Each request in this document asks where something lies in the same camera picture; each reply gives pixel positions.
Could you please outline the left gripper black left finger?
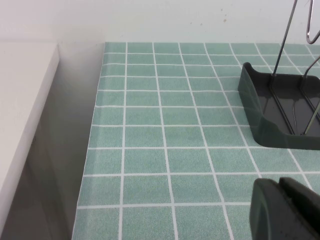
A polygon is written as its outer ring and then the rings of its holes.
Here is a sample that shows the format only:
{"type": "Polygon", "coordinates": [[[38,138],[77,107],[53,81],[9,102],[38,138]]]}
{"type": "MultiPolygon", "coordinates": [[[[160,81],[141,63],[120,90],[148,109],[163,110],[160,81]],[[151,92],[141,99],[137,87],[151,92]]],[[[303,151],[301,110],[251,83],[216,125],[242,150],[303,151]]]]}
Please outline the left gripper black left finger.
{"type": "Polygon", "coordinates": [[[297,223],[288,195],[274,180],[254,181],[249,223],[253,240],[296,240],[297,223]]]}

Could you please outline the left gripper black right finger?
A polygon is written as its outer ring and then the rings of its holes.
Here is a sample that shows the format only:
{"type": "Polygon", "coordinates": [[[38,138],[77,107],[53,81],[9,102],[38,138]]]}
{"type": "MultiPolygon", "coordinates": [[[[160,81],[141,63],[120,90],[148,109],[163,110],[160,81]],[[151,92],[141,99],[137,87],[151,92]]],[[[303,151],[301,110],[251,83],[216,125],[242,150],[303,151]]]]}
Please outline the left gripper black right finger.
{"type": "Polygon", "coordinates": [[[281,177],[278,184],[295,210],[301,226],[304,226],[315,240],[319,240],[320,196],[291,177],[281,177]]]}

